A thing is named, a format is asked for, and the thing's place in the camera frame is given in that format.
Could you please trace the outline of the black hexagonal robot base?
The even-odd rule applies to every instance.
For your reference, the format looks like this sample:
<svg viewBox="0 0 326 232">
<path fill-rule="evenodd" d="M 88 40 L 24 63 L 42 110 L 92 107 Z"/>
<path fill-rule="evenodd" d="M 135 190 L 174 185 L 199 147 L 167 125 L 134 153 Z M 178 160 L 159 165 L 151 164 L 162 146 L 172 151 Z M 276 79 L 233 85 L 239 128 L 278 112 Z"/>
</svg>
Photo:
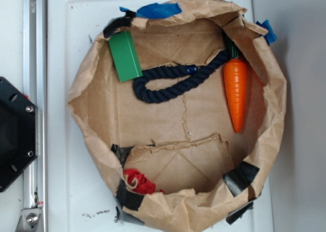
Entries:
<svg viewBox="0 0 326 232">
<path fill-rule="evenodd" d="M 1 192 L 36 159 L 37 107 L 1 77 Z"/>
</svg>

